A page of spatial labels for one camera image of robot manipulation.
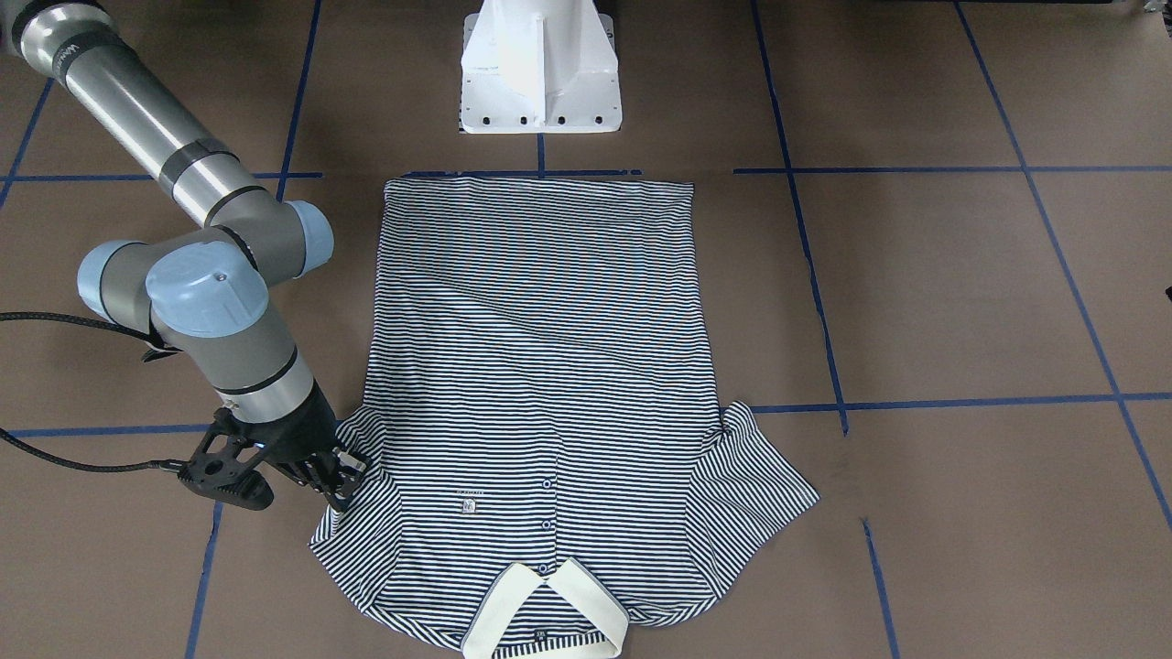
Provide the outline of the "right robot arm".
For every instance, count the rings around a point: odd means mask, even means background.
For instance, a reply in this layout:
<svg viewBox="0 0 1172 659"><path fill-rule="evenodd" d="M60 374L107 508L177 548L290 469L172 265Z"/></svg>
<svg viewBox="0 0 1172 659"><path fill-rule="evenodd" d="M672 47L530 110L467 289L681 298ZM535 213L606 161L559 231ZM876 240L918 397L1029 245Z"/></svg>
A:
<svg viewBox="0 0 1172 659"><path fill-rule="evenodd" d="M105 242L77 267L90 319L188 355L219 400L188 458L144 460L205 498L247 510L275 498L270 467L346 512L368 460L338 417L273 287L331 260L334 235L305 201L280 201L142 61L97 1L5 1L4 53L69 93L195 227L163 242Z"/></svg>

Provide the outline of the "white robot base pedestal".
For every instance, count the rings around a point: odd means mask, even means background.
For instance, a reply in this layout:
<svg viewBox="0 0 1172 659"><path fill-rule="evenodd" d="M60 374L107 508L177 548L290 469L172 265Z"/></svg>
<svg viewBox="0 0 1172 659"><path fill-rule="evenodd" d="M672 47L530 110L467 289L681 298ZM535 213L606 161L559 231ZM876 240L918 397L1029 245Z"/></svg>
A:
<svg viewBox="0 0 1172 659"><path fill-rule="evenodd" d="M459 129L615 133L624 125L607 1L484 1L463 20Z"/></svg>

